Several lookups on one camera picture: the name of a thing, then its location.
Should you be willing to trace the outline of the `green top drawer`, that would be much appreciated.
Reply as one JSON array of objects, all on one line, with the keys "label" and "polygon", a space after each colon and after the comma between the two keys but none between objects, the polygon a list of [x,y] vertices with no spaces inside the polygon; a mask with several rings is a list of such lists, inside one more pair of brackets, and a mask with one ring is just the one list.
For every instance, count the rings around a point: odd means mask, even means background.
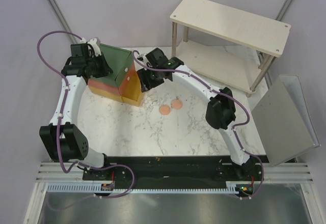
[{"label": "green top drawer", "polygon": [[117,87],[120,87],[124,80],[127,79],[127,74],[131,71],[131,67],[134,64],[131,51],[125,51],[119,56],[118,61],[118,74],[115,79]]}]

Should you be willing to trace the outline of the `orange powder puff front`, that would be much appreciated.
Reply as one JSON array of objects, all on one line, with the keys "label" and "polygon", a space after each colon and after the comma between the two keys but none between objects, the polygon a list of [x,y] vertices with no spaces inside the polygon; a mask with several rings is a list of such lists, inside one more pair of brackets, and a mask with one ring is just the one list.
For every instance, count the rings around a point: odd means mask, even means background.
[{"label": "orange powder puff front", "polygon": [[168,105],[161,105],[159,107],[159,112],[161,115],[166,116],[171,112],[171,108]]}]

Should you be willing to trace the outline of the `orange powder puff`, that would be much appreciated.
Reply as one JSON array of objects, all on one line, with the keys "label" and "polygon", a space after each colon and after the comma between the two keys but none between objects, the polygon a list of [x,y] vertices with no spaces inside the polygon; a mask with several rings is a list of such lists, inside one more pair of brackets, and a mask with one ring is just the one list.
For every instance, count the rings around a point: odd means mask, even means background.
[{"label": "orange powder puff", "polygon": [[161,105],[159,107],[159,112],[161,115],[166,116],[171,112],[171,108],[168,105]]},{"label": "orange powder puff", "polygon": [[171,101],[171,108],[172,109],[181,109],[183,107],[183,103],[179,99],[174,99]]}]

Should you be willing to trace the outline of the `yellow bottom drawer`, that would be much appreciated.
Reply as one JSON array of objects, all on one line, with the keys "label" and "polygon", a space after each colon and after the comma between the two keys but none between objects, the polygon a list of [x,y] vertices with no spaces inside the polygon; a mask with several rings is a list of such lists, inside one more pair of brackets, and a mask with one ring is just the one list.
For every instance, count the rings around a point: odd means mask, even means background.
[{"label": "yellow bottom drawer", "polygon": [[123,103],[139,107],[144,94],[141,91],[141,82],[137,74],[130,78],[125,92],[122,95]]}]

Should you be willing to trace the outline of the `orange drawer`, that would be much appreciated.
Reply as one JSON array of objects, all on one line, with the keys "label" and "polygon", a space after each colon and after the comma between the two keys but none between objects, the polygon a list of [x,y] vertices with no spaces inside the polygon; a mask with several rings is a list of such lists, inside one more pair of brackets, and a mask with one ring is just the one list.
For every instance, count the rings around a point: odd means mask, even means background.
[{"label": "orange drawer", "polygon": [[128,68],[128,71],[124,75],[122,83],[119,86],[119,94],[120,95],[124,94],[128,84],[131,81],[131,78],[134,76],[134,74],[135,74],[135,66],[134,66],[134,63],[132,63],[130,65],[130,67]]}]

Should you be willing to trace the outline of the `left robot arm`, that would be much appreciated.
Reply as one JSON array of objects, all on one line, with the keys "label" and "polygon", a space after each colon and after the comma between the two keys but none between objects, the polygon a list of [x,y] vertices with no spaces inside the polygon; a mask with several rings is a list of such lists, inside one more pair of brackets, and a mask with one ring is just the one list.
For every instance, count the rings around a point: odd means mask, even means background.
[{"label": "left robot arm", "polygon": [[90,148],[86,136],[77,126],[77,117],[88,80],[105,77],[113,70],[100,50],[98,38],[82,38],[78,44],[72,44],[70,50],[71,56],[58,72],[62,85],[55,113],[49,124],[40,128],[39,135],[53,161],[61,165],[72,162],[94,169],[99,179],[106,180],[111,176],[112,168],[104,163],[104,154]]}]

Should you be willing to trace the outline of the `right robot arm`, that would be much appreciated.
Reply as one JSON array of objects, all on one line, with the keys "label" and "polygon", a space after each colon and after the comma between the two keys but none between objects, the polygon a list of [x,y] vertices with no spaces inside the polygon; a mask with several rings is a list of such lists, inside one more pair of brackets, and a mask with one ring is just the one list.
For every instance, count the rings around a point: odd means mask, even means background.
[{"label": "right robot arm", "polygon": [[233,174],[239,180],[245,180],[254,168],[253,156],[241,144],[235,128],[240,124],[236,122],[236,106],[243,107],[225,87],[220,89],[210,85],[194,72],[179,58],[167,58],[164,52],[155,48],[146,55],[137,50],[132,52],[134,61],[141,66],[137,71],[141,82],[142,92],[147,92],[170,80],[176,82],[194,94],[206,105],[206,122],[219,131],[228,150],[233,167]]}]

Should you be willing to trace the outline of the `orange powder puff back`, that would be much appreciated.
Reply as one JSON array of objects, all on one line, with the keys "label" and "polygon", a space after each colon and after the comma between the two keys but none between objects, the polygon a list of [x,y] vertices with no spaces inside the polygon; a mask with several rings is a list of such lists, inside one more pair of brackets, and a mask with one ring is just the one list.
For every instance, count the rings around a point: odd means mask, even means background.
[{"label": "orange powder puff back", "polygon": [[183,107],[183,103],[179,99],[174,99],[171,101],[171,108],[172,109],[181,109]]}]

